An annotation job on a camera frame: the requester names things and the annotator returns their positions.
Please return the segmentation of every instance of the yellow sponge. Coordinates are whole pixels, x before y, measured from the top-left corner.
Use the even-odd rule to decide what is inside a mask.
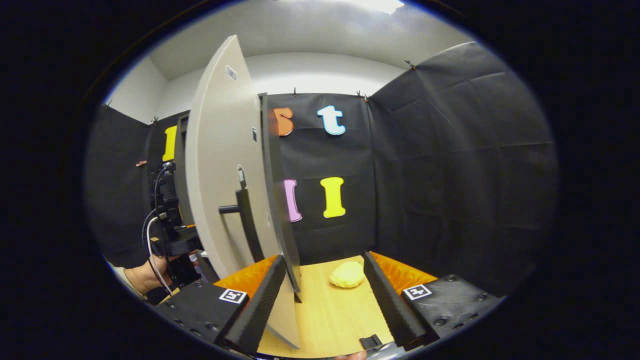
[[[331,273],[329,281],[341,288],[355,288],[364,280],[362,264],[357,261],[347,261],[340,264]]]

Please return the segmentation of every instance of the white ceiling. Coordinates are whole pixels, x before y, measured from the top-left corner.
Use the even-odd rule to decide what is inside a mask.
[[[291,52],[356,56],[408,69],[473,40],[408,2],[392,15],[336,0],[248,0],[186,26],[150,58],[168,81],[205,67],[238,35],[245,57]]]

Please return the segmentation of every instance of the white wall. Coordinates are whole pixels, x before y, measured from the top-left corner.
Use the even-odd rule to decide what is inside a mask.
[[[256,94],[334,93],[371,96],[407,69],[327,53],[278,53],[245,58]],[[167,83],[155,114],[160,119],[190,110],[204,68]]]
[[[146,56],[136,64],[104,99],[110,107],[140,122],[148,124],[156,115],[156,108],[167,81],[151,59]]]

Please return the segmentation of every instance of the pink letter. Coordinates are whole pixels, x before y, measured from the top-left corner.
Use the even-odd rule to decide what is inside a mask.
[[[289,207],[289,219],[291,222],[296,222],[302,219],[302,214],[298,213],[298,207],[296,206],[296,194],[293,189],[297,183],[294,179],[286,179],[284,181],[284,190],[287,194],[287,206]]]

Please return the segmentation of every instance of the white door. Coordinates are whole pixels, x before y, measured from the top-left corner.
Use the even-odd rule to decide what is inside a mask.
[[[260,99],[236,35],[216,51],[200,79],[189,114],[186,178],[193,220],[220,278],[253,264],[236,205],[242,166],[253,221],[265,258],[279,254],[264,179]]]

